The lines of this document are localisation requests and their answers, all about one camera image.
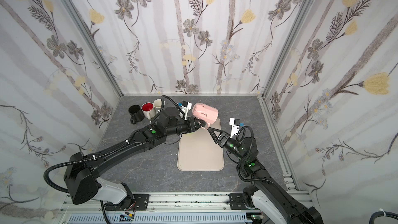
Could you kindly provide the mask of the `pink mug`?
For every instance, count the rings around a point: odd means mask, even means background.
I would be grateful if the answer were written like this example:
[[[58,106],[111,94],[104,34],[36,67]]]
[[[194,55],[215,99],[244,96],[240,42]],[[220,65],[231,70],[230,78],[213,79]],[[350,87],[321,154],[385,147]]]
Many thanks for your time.
[[[195,118],[205,122],[203,128],[207,130],[218,119],[219,111],[209,105],[197,103],[192,109],[192,114]]]

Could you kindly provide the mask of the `grey mug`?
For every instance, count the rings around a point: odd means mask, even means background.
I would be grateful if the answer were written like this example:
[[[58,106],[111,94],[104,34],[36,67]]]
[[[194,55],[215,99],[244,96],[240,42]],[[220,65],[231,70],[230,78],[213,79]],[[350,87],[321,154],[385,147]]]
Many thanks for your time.
[[[164,106],[164,100],[163,99],[156,99],[153,102],[153,105],[154,105],[155,112],[158,113],[158,112],[161,111],[162,106]]]

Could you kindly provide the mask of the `white cream mug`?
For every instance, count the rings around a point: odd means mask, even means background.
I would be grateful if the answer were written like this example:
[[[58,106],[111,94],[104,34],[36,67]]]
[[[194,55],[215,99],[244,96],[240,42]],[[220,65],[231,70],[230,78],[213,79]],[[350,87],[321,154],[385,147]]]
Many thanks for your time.
[[[144,113],[144,116],[149,120],[151,120],[157,114],[156,109],[151,102],[144,103],[141,109]]]

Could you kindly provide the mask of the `black mug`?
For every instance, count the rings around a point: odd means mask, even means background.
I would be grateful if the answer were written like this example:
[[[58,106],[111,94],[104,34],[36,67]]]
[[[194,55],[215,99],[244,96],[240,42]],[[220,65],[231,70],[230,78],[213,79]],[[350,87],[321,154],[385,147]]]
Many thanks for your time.
[[[130,114],[130,123],[137,124],[144,120],[144,113],[139,105],[132,105],[129,107],[128,112]]]

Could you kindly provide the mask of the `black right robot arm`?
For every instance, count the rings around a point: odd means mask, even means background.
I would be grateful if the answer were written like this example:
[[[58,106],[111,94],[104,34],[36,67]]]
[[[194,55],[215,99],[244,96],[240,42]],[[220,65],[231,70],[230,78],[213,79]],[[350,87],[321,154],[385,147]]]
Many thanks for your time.
[[[235,156],[238,177],[250,187],[244,189],[247,204],[261,210],[275,224],[322,224],[321,214],[314,207],[306,207],[287,193],[269,174],[257,158],[254,131],[242,127],[237,136],[209,127],[215,144]]]

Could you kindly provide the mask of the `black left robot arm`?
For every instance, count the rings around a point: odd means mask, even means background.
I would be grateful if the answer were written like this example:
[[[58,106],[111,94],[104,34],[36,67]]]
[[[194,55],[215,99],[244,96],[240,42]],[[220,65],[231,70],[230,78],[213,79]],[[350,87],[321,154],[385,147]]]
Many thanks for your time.
[[[133,209],[135,196],[125,183],[113,183],[101,176],[130,157],[149,151],[163,143],[170,135],[184,135],[209,127],[209,123],[195,116],[188,117],[181,107],[161,104],[150,124],[107,149],[82,156],[71,156],[68,162],[49,167],[44,172],[45,182],[55,190],[70,195],[75,205],[90,200],[99,201],[102,212]]]

